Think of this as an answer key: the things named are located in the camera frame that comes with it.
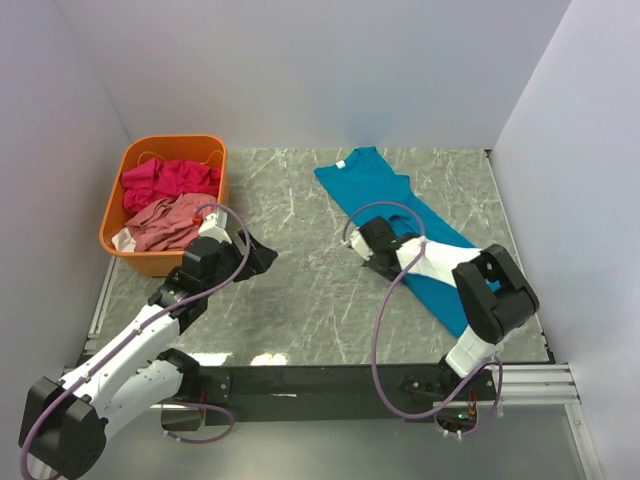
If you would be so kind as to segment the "blue t shirt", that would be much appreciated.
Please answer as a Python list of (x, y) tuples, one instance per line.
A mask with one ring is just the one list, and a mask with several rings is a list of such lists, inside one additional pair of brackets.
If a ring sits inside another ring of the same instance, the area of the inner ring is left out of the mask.
[[(418, 233), (416, 219), (420, 218), (428, 239), (456, 247), (473, 246), (419, 200), (409, 177), (395, 173), (374, 147), (357, 148), (344, 160), (316, 168), (315, 175), (344, 213), (355, 217), (357, 226), (382, 217), (401, 236)], [(468, 322), (453, 286), (415, 274), (406, 275), (403, 283), (454, 337), (462, 335)]]

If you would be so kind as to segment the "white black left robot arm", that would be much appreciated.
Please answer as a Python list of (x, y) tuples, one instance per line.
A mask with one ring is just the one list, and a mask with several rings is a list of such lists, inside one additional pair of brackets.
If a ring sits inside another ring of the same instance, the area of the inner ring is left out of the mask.
[(169, 345), (206, 311), (210, 296), (265, 273), (277, 259), (252, 235), (240, 237), (243, 249), (211, 237), (193, 240), (125, 329), (60, 379), (43, 377), (30, 388), (18, 440), (24, 478), (34, 457), (55, 478), (78, 479), (152, 405), (187, 405), (200, 394), (199, 363)]

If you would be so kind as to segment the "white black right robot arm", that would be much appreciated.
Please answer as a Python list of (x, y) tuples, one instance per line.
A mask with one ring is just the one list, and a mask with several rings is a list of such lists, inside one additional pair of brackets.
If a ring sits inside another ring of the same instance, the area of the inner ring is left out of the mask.
[(467, 324), (439, 362), (439, 387), (460, 399), (474, 386), (472, 370), (496, 353), (505, 337), (539, 310), (540, 302), (510, 253), (439, 243), (418, 233), (399, 236), (376, 217), (349, 236), (364, 265), (393, 280), (400, 273), (454, 289)]

